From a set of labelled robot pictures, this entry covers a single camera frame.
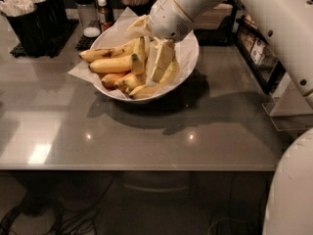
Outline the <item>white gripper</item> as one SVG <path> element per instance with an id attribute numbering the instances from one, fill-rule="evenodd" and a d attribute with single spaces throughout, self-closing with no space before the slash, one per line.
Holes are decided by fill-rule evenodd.
<path id="1" fill-rule="evenodd" d="M 155 86 L 162 79 L 175 53 L 175 43 L 192 30 L 193 22 L 174 0 L 156 0 L 148 15 L 140 16 L 127 29 L 128 38 L 150 36 L 163 39 L 149 43 L 146 62 L 146 84 Z"/>

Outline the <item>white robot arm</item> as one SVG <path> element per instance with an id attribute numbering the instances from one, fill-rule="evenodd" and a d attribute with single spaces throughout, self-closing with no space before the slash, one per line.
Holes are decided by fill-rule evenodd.
<path id="1" fill-rule="evenodd" d="M 129 29 L 182 41 L 206 8 L 225 0 L 156 0 Z M 307 103 L 313 100 L 310 0 L 240 0 Z M 274 174 L 262 235 L 313 235 L 313 130 L 288 147 Z"/>

